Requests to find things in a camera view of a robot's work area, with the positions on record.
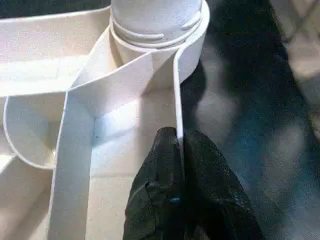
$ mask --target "gloved hand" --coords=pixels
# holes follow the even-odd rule
[[[176,130],[158,131],[125,216],[124,240],[264,239],[236,175],[198,131],[184,133],[184,161]]]

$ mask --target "white pipe fitting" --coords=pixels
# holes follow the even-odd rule
[[[202,0],[111,0],[111,20],[125,41],[143,48],[183,42],[199,26]]]

